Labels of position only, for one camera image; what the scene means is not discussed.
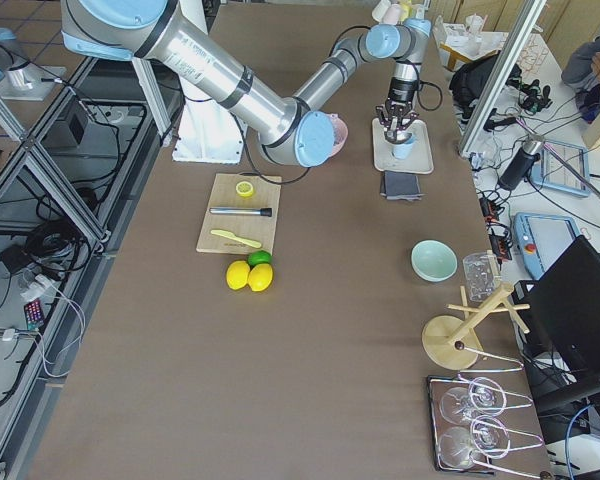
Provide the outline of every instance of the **cutting board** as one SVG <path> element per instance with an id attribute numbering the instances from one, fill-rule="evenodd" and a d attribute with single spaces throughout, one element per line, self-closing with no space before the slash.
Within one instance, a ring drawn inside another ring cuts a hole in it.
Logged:
<path id="1" fill-rule="evenodd" d="M 270 177 L 274 182 L 280 182 L 281 177 Z M 254 194 L 242 198 L 236 193 L 236 184 L 242 181 L 253 184 Z M 273 240 L 278 221 L 278 204 L 280 202 L 280 185 L 267 183 L 257 176 L 245 176 L 229 173 L 218 173 L 213 182 L 207 212 L 202 222 L 196 250 L 205 253 L 236 253 L 249 254 L 260 250 L 238 243 L 235 240 L 211 235 L 211 230 L 219 228 L 229 230 L 239 237 L 258 240 L 262 250 L 273 253 Z M 256 215 L 214 215 L 209 213 L 211 207 L 234 208 L 267 208 L 273 209 L 271 217 Z"/>

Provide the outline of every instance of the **mint green bowl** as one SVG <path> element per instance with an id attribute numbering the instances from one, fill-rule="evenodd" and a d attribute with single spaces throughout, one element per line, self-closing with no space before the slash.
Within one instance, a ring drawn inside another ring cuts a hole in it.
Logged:
<path id="1" fill-rule="evenodd" d="M 441 282 L 458 269 L 458 259 L 447 245 L 436 240 L 423 240 L 411 251 L 411 266 L 420 278 Z"/>

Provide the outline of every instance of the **computer monitor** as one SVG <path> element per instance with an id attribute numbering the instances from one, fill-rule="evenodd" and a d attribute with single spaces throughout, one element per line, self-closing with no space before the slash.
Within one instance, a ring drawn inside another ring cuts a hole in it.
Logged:
<path id="1" fill-rule="evenodd" d="M 600 254 L 576 237 L 527 299 L 536 325 L 577 380 L 536 399 L 539 413 L 588 397 L 600 414 Z"/>

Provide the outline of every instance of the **yellow knife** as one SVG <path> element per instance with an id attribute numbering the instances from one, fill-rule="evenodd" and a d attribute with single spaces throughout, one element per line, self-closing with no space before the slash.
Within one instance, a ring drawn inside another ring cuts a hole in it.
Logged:
<path id="1" fill-rule="evenodd" d="M 262 243 L 257 241 L 257 240 L 251 240 L 249 238 L 242 238 L 237 236 L 235 233 L 230 232 L 228 230 L 220 230 L 220 229 L 213 229 L 211 230 L 211 235 L 216 235 L 218 237 L 224 237 L 224 238 L 228 238 L 229 240 L 234 240 L 236 242 L 240 242 L 240 243 L 244 243 L 245 245 L 249 245 L 250 247 L 253 248 L 261 248 L 262 247 Z"/>

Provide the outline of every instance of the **lime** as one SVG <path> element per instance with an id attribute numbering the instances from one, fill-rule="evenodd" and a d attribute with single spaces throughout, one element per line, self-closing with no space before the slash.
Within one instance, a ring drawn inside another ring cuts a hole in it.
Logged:
<path id="1" fill-rule="evenodd" d="M 240 290 L 247 284 L 251 267 L 244 260 L 236 260 L 227 268 L 227 285 L 231 290 Z"/>
<path id="2" fill-rule="evenodd" d="M 252 267 L 260 265 L 261 263 L 271 263 L 271 254 L 265 250 L 258 250 L 249 254 L 247 263 Z"/>
<path id="3" fill-rule="evenodd" d="M 251 184 L 251 182 L 242 181 L 238 182 L 238 184 L 236 185 L 236 192 L 241 197 L 250 197 L 251 195 L 253 195 L 254 191 L 255 190 L 253 189 L 253 185 Z"/>
<path id="4" fill-rule="evenodd" d="M 273 281 L 273 268 L 268 263 L 261 263 L 251 269 L 247 283 L 254 292 L 266 290 Z"/>

